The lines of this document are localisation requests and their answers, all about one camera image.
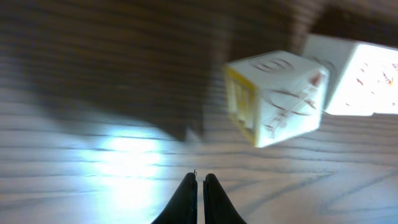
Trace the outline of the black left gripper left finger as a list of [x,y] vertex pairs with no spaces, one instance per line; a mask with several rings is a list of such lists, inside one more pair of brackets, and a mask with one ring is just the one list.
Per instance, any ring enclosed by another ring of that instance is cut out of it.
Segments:
[[152,224],[197,224],[197,194],[196,171],[189,172]]

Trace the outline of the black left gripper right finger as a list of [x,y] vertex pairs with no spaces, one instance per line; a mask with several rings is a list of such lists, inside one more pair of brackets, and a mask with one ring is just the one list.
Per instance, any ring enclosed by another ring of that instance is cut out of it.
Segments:
[[214,174],[203,181],[203,200],[206,224],[246,224]]

